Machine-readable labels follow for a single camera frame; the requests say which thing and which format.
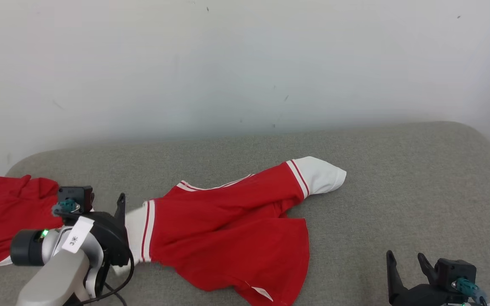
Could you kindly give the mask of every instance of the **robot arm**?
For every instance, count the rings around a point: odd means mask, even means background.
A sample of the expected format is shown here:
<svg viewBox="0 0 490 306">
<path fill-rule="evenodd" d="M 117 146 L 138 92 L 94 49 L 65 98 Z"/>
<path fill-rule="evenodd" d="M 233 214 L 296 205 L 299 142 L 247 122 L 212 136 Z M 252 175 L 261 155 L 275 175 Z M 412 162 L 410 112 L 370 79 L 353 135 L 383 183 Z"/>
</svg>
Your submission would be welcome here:
<svg viewBox="0 0 490 306">
<path fill-rule="evenodd" d="M 61 187 L 53 213 L 62 217 L 64 226 L 52 230 L 21 230 L 12 239 L 12 263 L 43 266 L 20 292 L 17 306 L 86 305 L 115 294 L 130 281 L 134 260 L 124 224 L 125 195 L 120 194 L 117 211 L 112 216 L 90 211 L 94 199 L 91 191 L 90 186 Z M 78 231 L 80 218 L 87 218 L 84 220 L 91 224 L 89 232 Z M 76 233 L 85 235 L 81 244 L 74 238 L 68 239 L 75 225 Z M 64 244 L 75 241 L 78 249 L 66 250 Z M 131 269 L 126 281 L 108 294 L 102 294 L 110 266 L 124 266 L 129 261 Z"/>
<path fill-rule="evenodd" d="M 83 285 L 90 263 L 83 250 L 58 252 L 20 291 L 16 306 L 62 306 L 74 295 L 88 300 Z"/>
<path fill-rule="evenodd" d="M 424 254 L 418 254 L 422 273 L 428 284 L 422 283 L 411 289 L 402 284 L 396 269 L 393 252 L 387 252 L 387 283 L 389 304 L 392 306 L 490 306 L 487 295 L 474 285 L 476 267 L 464 260 L 441 258 L 434 268 Z"/>
</svg>

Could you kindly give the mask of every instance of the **white wall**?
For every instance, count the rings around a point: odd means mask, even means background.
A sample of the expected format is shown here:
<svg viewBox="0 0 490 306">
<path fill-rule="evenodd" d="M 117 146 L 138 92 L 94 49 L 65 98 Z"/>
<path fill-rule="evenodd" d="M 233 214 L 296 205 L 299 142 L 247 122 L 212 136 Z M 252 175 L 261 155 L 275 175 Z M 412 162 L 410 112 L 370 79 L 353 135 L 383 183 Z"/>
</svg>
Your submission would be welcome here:
<svg viewBox="0 0 490 306">
<path fill-rule="evenodd" d="M 419 120 L 490 138 L 490 0 L 0 0 L 0 175 L 85 143 Z"/>
</svg>

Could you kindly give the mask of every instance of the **white stripe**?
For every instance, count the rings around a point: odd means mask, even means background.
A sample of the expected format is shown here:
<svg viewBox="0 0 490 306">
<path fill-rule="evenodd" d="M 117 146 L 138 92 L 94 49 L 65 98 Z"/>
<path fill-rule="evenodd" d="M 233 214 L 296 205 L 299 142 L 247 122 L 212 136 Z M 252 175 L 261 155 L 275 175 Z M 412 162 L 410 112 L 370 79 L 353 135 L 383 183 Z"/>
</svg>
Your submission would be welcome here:
<svg viewBox="0 0 490 306">
<path fill-rule="evenodd" d="M 248 176 L 245 176 L 244 178 L 240 178 L 237 181 L 233 181 L 233 182 L 229 182 L 229 183 L 226 183 L 226 184 L 222 184 L 222 185 L 220 185 L 218 187 L 213 187 L 213 188 L 199 188 L 199 187 L 196 187 L 196 186 L 192 186 L 191 184 L 189 184 L 189 183 L 187 183 L 185 181 L 182 181 L 179 184 L 177 184 L 177 187 L 179 187 L 181 189 L 184 189 L 184 190 L 187 190 L 187 191 L 198 191 L 196 189 L 199 189 L 199 190 L 213 190 L 213 189 L 226 188 L 226 187 L 232 186 L 233 184 L 237 184 L 237 183 L 241 182 L 242 180 L 244 180 L 246 178 L 250 178 L 251 176 L 253 176 L 253 174 L 249 174 Z"/>
<path fill-rule="evenodd" d="M 288 165 L 288 168 L 292 170 L 292 173 L 294 174 L 296 181 L 298 182 L 300 188 L 302 189 L 302 192 L 304 193 L 304 199 L 305 199 L 308 195 L 308 190 L 305 188 L 305 184 L 302 181 L 302 178 L 300 178 L 300 174 L 298 173 L 298 170 L 296 169 L 296 167 L 294 167 L 292 161 L 287 161 L 286 164 Z"/>
<path fill-rule="evenodd" d="M 150 240 L 152 238 L 152 230 L 154 229 L 154 214 L 155 214 L 154 200 L 148 201 L 148 220 L 145 233 L 145 244 L 143 246 L 143 254 L 145 261 L 150 262 Z"/>
<path fill-rule="evenodd" d="M 186 185 L 185 185 L 185 184 L 183 184 L 183 183 L 179 183 L 179 184 L 177 184 L 177 187 L 179 187 L 179 188 L 181 188 L 181 189 L 183 189 L 183 190 L 186 190 L 186 191 L 192 191 L 192 192 L 197 191 L 197 190 L 193 190 L 192 188 L 189 188 L 188 186 L 186 186 Z"/>
<path fill-rule="evenodd" d="M 251 288 L 253 288 L 254 290 L 256 290 L 256 292 L 265 296 L 266 298 L 270 299 L 273 302 L 273 298 L 270 296 L 270 294 L 266 290 L 264 290 L 262 288 L 258 288 L 258 287 L 252 287 L 252 286 L 251 286 Z"/>
</svg>

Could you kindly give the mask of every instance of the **white cuff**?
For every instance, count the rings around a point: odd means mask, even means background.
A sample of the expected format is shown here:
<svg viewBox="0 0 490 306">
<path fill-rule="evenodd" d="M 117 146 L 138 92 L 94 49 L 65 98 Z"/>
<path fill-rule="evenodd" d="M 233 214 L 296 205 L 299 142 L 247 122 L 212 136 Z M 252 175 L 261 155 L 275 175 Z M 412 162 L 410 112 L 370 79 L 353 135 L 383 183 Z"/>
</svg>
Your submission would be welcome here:
<svg viewBox="0 0 490 306">
<path fill-rule="evenodd" d="M 315 157 L 303 157 L 287 162 L 296 180 L 304 191 L 304 198 L 310 194 L 327 193 L 338 189 L 345 181 L 347 172 Z"/>
<path fill-rule="evenodd" d="M 150 240 L 154 230 L 155 208 L 154 200 L 145 201 L 141 208 L 126 213 L 126 230 L 128 243 L 134 256 L 134 264 L 150 262 Z M 126 266 L 113 266 L 117 275 L 129 271 L 131 264 Z"/>
</svg>

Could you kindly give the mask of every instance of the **black cable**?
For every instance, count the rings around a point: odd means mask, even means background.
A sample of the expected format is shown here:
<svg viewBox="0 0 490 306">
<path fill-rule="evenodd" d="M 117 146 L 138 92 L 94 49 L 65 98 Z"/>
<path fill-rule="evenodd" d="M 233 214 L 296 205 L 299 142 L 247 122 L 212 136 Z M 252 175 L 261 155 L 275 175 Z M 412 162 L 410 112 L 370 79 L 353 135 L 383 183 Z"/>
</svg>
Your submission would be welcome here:
<svg viewBox="0 0 490 306">
<path fill-rule="evenodd" d="M 105 287 L 107 287 L 107 289 L 109 289 L 111 291 L 114 291 L 114 289 L 111 286 L 109 286 L 108 283 L 105 283 Z M 117 297 L 117 299 L 120 300 L 120 302 L 122 303 L 122 306 L 128 306 L 128 304 L 126 304 L 126 301 L 124 300 L 124 298 L 122 296 L 120 296 L 120 294 L 118 294 L 118 293 L 115 292 L 114 293 L 114 296 Z"/>
<path fill-rule="evenodd" d="M 62 212 L 54 212 L 54 213 L 56 215 L 60 215 L 60 217 L 70 217 L 70 218 L 73 218 L 73 219 L 78 219 L 78 215 L 74 215 L 72 213 L 62 213 Z M 128 245 L 128 243 L 125 242 L 120 236 L 118 236 L 117 234 L 115 234 L 113 231 L 109 230 L 102 223 L 100 223 L 100 222 L 94 222 L 94 226 L 95 227 L 99 227 L 99 228 L 103 229 L 105 232 L 113 235 L 113 237 L 115 237 L 118 241 L 120 241 L 124 246 L 127 246 Z M 120 286 L 118 286 L 116 289 L 111 290 L 111 291 L 107 292 L 106 294 L 103 294 L 103 295 L 101 295 L 101 296 L 99 296 L 97 298 L 95 297 L 95 298 L 91 298 L 89 300 L 83 300 L 82 302 L 78 302 L 78 303 L 72 304 L 71 306 L 83 306 L 83 305 L 89 304 L 91 302 L 97 302 L 98 300 L 102 300 L 104 298 L 108 298 L 109 296 L 116 294 L 118 291 L 120 291 L 122 288 L 124 288 L 126 285 L 128 285 L 128 283 L 132 279 L 132 276 L 134 275 L 134 268 L 135 268 L 134 255 L 132 254 L 132 250 L 130 250 L 129 247 L 128 247 L 128 255 L 130 256 L 130 273 L 128 273 L 128 277 L 126 278 L 126 280 L 123 283 L 121 283 Z"/>
<path fill-rule="evenodd" d="M 132 275 L 134 275 L 134 256 L 132 255 L 132 251 L 130 250 L 130 248 L 128 248 L 128 255 L 130 256 L 130 273 L 128 273 L 128 277 L 126 278 L 124 283 L 121 283 L 121 285 L 118 286 L 116 289 L 111 290 L 111 291 L 107 292 L 106 294 L 103 294 L 97 298 L 95 297 L 95 298 L 91 298 L 89 300 L 83 300 L 82 302 L 72 304 L 71 306 L 83 306 L 83 305 L 89 304 L 91 302 L 97 302 L 98 300 L 103 300 L 104 298 L 108 298 L 109 296 L 116 294 L 118 291 L 120 291 L 122 288 L 124 288 L 126 285 L 128 285 L 128 283 L 132 279 Z"/>
</svg>

